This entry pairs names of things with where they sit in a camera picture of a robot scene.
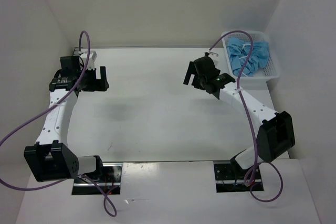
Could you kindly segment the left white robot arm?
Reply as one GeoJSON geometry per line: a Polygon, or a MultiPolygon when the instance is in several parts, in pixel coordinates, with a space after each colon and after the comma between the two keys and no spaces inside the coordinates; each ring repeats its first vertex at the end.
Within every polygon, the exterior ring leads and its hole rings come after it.
{"type": "Polygon", "coordinates": [[[79,76],[79,68],[58,70],[49,84],[51,111],[35,144],[24,150],[24,158],[38,182],[75,179],[81,175],[87,175],[93,182],[104,178],[105,169],[98,155],[78,157],[67,145],[70,118],[79,93],[105,92],[109,87],[104,66],[100,67],[100,79],[96,70],[87,69],[77,86],[79,76]]]}

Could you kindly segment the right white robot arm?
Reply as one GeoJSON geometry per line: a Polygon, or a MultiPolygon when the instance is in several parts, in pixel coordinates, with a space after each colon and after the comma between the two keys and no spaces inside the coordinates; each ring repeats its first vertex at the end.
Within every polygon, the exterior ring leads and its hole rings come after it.
{"type": "Polygon", "coordinates": [[[220,73],[209,56],[204,56],[188,65],[183,83],[206,91],[245,114],[249,113],[256,143],[230,159],[230,172],[235,178],[243,178],[254,161],[271,163],[295,145],[292,118],[265,106],[256,98],[237,87],[236,80],[227,73],[220,73]]]}

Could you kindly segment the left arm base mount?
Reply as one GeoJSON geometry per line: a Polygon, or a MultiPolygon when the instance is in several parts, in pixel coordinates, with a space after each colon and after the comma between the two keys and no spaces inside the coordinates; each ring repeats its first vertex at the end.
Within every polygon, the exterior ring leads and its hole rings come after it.
{"type": "MultiPolygon", "coordinates": [[[[108,195],[119,195],[121,191],[122,163],[104,162],[102,174],[88,175],[108,195]]],[[[101,192],[87,179],[76,178],[73,182],[72,195],[100,195],[101,192]]]]}

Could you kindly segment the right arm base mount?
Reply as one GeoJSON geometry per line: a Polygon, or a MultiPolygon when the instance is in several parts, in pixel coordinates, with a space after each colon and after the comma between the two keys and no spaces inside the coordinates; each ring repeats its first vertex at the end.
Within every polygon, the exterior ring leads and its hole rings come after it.
{"type": "Polygon", "coordinates": [[[233,167],[230,161],[214,162],[214,176],[217,193],[240,193],[249,191],[244,185],[244,170],[233,167]]]}

